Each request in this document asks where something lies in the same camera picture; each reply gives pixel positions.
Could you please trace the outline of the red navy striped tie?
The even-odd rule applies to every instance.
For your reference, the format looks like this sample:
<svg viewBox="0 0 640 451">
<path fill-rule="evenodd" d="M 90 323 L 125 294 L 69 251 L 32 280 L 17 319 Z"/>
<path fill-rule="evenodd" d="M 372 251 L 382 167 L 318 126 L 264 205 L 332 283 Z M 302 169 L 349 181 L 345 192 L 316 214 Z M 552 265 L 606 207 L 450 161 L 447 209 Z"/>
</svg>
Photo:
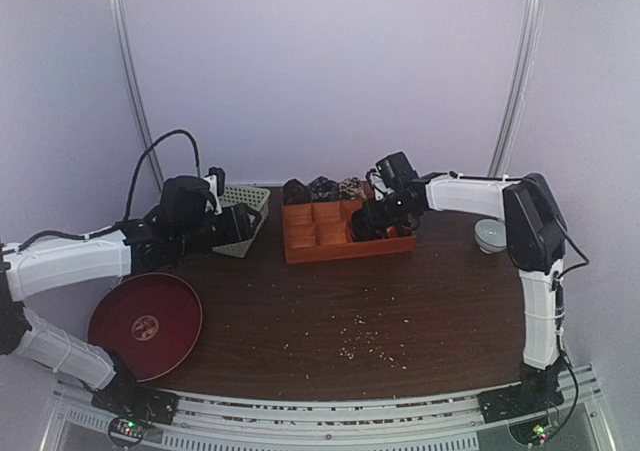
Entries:
<svg viewBox="0 0 640 451">
<path fill-rule="evenodd" d="M 361 208 L 351 216 L 350 230 L 355 242 L 386 239 L 386 222 L 369 208 Z"/>
</svg>

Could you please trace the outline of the orange wooden divider tray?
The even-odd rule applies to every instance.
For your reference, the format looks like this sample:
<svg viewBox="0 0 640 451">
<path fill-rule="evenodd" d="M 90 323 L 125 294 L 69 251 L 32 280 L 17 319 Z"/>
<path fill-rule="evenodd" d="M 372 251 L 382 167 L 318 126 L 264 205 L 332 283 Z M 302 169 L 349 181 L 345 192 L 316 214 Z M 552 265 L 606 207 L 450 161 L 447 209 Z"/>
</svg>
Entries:
<svg viewBox="0 0 640 451">
<path fill-rule="evenodd" d="M 289 264 L 302 264 L 343 259 L 355 259 L 411 252 L 416 236 L 355 242 L 350 223 L 352 214 L 373 196 L 363 183 L 364 200 L 312 202 L 284 206 L 282 220 L 285 258 Z"/>
</svg>

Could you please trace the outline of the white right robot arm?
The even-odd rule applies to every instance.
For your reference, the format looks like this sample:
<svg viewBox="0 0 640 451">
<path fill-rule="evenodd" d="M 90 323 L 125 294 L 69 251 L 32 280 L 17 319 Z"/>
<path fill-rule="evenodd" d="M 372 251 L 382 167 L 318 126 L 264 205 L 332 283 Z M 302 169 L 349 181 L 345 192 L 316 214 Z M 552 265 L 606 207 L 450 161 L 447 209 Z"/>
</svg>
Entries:
<svg viewBox="0 0 640 451">
<path fill-rule="evenodd" d="M 351 233 L 358 241 L 383 239 L 392 230 L 405 235 L 427 211 L 475 214 L 504 225 L 506 251 L 519 273 L 525 314 L 521 383 L 514 388 L 512 401 L 519 411 L 535 411 L 556 391 L 563 366 L 562 281 L 568 239 L 545 178 L 539 173 L 485 178 L 434 172 L 383 183 L 351 219 Z"/>
</svg>

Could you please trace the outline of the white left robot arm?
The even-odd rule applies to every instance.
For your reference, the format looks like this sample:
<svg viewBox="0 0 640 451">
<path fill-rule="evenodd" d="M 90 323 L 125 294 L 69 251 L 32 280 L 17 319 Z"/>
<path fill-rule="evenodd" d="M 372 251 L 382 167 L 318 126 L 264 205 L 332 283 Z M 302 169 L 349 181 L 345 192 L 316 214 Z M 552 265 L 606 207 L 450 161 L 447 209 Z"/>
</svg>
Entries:
<svg viewBox="0 0 640 451">
<path fill-rule="evenodd" d="M 174 267 L 191 254 L 250 240 L 263 218 L 245 203 L 196 218 L 164 218 L 158 208 L 85 235 L 45 231 L 1 248 L 1 352 L 22 356 L 103 391 L 123 415 L 144 404 L 128 366 L 112 351 L 68 335 L 26 306 L 60 287 Z"/>
</svg>

